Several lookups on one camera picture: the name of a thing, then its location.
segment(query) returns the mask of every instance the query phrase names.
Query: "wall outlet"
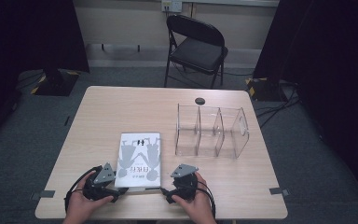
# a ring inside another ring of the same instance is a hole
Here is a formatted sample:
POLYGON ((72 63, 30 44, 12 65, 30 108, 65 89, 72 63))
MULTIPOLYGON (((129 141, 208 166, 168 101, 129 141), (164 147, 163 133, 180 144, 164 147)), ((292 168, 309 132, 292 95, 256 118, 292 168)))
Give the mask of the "wall outlet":
POLYGON ((171 12, 182 12, 182 2, 172 1, 172 10, 171 12))
POLYGON ((182 12, 182 2, 175 0, 162 0, 161 11, 182 12))
POLYGON ((172 1, 171 0, 162 0, 161 1, 161 11, 171 11, 172 1))

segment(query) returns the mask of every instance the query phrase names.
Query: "black tape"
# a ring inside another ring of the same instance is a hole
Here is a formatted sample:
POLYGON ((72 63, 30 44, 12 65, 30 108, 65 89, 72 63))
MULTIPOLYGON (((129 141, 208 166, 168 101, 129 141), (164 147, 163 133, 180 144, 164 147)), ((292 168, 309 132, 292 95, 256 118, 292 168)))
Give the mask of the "black tape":
POLYGON ((269 192, 271 194, 281 194, 283 197, 290 195, 288 189, 274 188, 274 189, 269 189, 269 192))
POLYGON ((54 197, 55 190, 42 190, 31 195, 31 200, 39 201, 40 198, 52 198, 54 197))

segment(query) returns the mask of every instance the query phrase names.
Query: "person's right hand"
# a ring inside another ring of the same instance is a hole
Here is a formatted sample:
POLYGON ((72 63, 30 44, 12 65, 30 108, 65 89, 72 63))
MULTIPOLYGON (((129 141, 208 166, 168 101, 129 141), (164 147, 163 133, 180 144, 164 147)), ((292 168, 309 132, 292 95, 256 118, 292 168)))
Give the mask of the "person's right hand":
MULTIPOLYGON (((202 176, 196 172, 197 179, 199 182, 199 189, 206 189, 206 181, 202 178, 202 176)), ((193 201, 188 202, 183 198, 173 195, 172 199, 176 201, 179 205, 185 209, 188 216, 197 224, 211 224, 216 223, 212 215, 211 203, 209 201, 208 195, 204 192, 197 190, 196 196, 193 201)))
POLYGON ((65 219, 63 220, 63 224, 83 223, 89 219, 95 210, 113 200, 113 196, 107 196, 100 200, 92 201, 83 195, 83 188, 86 184, 86 180, 94 173, 95 171, 92 171, 84 176, 77 184, 76 189, 72 192, 71 199, 69 200, 68 211, 65 219))

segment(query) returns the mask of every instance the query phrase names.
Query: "white book cover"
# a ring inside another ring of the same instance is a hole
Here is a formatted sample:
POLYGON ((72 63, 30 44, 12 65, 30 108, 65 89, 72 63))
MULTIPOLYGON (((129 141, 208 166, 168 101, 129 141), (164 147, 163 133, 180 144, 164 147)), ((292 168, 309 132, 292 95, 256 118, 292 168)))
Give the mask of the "white book cover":
POLYGON ((122 133, 115 187, 130 191, 159 188, 160 155, 159 133, 122 133))

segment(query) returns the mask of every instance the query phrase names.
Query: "clear plastic organizer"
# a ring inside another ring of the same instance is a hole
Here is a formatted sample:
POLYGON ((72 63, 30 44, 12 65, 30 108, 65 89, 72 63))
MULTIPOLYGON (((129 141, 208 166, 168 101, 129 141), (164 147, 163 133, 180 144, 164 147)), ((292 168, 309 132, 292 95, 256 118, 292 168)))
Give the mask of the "clear plastic organizer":
POLYGON ((242 108, 178 105, 177 156, 238 158, 248 140, 242 108))

